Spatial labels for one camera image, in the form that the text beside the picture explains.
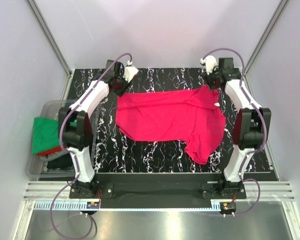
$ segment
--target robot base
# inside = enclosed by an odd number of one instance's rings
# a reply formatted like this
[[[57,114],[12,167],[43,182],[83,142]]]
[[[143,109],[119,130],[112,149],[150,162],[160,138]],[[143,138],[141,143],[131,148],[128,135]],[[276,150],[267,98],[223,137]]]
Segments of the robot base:
[[[70,199],[98,199],[98,191],[102,192],[102,199],[111,199],[114,191],[114,185],[112,183],[98,184],[93,180],[88,184],[88,187],[80,186],[80,182],[72,184],[69,198]]]
[[[246,190],[245,186],[242,184],[240,190],[233,191],[233,190],[219,190],[217,183],[202,183],[200,191],[202,192],[202,198],[205,200],[213,200],[213,199],[234,199],[234,193],[236,199],[246,199]]]

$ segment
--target green cloth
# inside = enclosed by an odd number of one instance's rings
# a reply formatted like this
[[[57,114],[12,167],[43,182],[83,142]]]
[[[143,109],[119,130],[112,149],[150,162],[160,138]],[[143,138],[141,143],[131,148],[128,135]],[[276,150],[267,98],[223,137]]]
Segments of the green cloth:
[[[76,126],[77,122],[70,122],[70,125]],[[60,147],[58,121],[45,117],[35,117],[32,133],[32,154],[39,154],[57,147]]]

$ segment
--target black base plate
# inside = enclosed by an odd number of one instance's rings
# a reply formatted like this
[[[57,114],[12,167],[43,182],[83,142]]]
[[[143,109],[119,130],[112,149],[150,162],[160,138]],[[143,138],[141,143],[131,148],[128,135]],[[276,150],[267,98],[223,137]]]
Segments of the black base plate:
[[[71,186],[69,198],[70,199],[96,199],[99,198],[98,190],[101,190],[102,196],[101,199],[111,199],[114,191],[114,185],[112,183],[101,183],[97,186],[97,188],[93,191],[94,194],[87,194],[85,192],[82,192],[78,190],[73,184]]]
[[[210,199],[233,199],[234,195],[233,193],[224,193],[224,192],[217,192],[214,190],[216,188],[217,184],[216,183],[202,183],[201,188],[204,189],[202,190],[202,198],[206,200]],[[235,193],[235,198],[236,199],[246,199],[246,190],[245,186],[242,185],[243,192],[238,191]]]

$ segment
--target metal floor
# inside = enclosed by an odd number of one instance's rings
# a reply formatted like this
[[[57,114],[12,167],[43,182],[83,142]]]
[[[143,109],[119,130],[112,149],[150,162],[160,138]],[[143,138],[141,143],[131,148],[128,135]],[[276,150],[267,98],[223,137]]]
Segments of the metal floor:
[[[250,208],[238,202],[237,213]],[[54,211],[55,224],[65,235],[85,235],[90,221],[75,216],[75,211]],[[93,215],[97,233],[92,240],[291,240],[283,206],[279,202],[260,202],[251,213],[235,218],[220,217],[216,212],[123,212],[100,211]],[[33,211],[27,240],[62,240],[50,223],[49,211]]]

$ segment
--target fabric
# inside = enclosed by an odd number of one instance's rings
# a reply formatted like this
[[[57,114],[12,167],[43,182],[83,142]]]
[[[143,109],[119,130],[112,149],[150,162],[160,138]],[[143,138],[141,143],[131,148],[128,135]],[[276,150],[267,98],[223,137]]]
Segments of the fabric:
[[[44,156],[61,150],[58,136],[58,121],[45,117],[35,117],[32,132],[32,154]]]
[[[218,98],[218,91],[206,86],[128,93],[118,97],[115,123],[134,141],[185,141],[185,152],[192,160],[206,164],[224,136],[226,118],[215,105]]]

